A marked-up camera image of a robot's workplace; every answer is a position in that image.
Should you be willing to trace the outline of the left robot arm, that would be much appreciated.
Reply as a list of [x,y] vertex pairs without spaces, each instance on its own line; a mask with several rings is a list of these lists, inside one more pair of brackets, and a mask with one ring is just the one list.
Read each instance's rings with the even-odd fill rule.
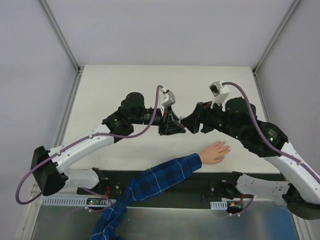
[[118,109],[105,118],[90,132],[57,147],[46,150],[44,146],[33,152],[31,169],[44,196],[51,196],[63,188],[86,188],[99,195],[105,191],[106,183],[98,169],[71,169],[77,161],[89,154],[127,139],[134,132],[134,125],[158,127],[161,136],[185,133],[172,105],[176,99],[170,90],[161,89],[154,108],[146,108],[144,96],[131,92]]

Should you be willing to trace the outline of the blue plaid sleeve forearm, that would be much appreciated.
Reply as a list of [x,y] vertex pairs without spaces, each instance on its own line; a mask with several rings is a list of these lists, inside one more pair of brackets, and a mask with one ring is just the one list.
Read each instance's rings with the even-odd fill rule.
[[96,222],[91,240],[122,240],[116,235],[116,228],[124,219],[127,207],[138,201],[160,195],[178,183],[188,179],[202,167],[197,153],[174,158],[151,167],[133,177],[116,202],[107,208]]

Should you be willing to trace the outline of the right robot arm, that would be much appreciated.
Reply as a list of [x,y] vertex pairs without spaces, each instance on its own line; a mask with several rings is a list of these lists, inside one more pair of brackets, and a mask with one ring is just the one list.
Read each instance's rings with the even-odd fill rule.
[[264,141],[250,116],[255,112],[254,105],[247,106],[242,97],[236,97],[228,100],[225,106],[210,101],[199,102],[180,122],[193,134],[217,130],[240,141],[245,149],[272,164],[286,179],[271,181],[235,172],[235,180],[219,189],[223,197],[232,199],[239,194],[262,197],[286,206],[302,219],[318,220],[319,175],[302,160],[279,127],[258,120],[257,125],[267,139]]

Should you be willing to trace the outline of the mannequin hand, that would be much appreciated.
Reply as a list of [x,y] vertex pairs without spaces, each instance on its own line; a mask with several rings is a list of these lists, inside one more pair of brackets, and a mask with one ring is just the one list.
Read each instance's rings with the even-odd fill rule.
[[198,155],[202,164],[215,165],[220,163],[230,151],[230,146],[226,145],[225,141],[218,141],[206,147]]

